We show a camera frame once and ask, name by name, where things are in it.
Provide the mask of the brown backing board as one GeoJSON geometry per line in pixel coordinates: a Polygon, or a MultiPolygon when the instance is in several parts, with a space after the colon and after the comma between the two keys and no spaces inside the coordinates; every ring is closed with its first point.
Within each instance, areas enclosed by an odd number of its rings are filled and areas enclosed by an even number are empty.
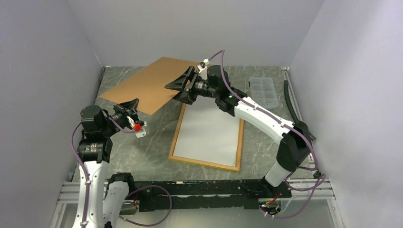
{"type": "Polygon", "coordinates": [[[178,91],[165,86],[180,77],[190,67],[197,67],[195,61],[161,57],[133,76],[101,94],[101,98],[116,104],[139,99],[137,110],[153,115],[178,91]]]}

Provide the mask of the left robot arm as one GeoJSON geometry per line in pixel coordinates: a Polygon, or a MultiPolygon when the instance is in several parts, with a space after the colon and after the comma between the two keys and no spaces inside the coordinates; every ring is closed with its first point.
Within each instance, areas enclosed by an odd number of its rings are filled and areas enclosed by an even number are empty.
{"type": "Polygon", "coordinates": [[[73,227],[114,228],[124,200],[136,193],[131,173],[123,172],[107,178],[112,150],[111,137],[118,132],[134,132],[138,121],[139,99],[115,104],[114,113],[98,105],[81,110],[82,138],[73,151],[79,163],[80,189],[73,227]]]}

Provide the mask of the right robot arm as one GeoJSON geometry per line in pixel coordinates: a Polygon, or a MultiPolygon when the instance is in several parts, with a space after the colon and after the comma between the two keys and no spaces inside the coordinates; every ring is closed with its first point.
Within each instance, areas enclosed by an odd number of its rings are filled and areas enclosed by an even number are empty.
{"type": "Polygon", "coordinates": [[[165,88],[177,91],[174,99],[187,105],[193,104],[199,96],[212,98],[220,110],[249,122],[278,144],[276,161],[262,178],[261,190],[267,197],[275,196],[280,184],[313,154],[304,122],[285,120],[254,102],[245,92],[231,86],[228,73],[219,65],[201,71],[191,66],[165,88]]]}

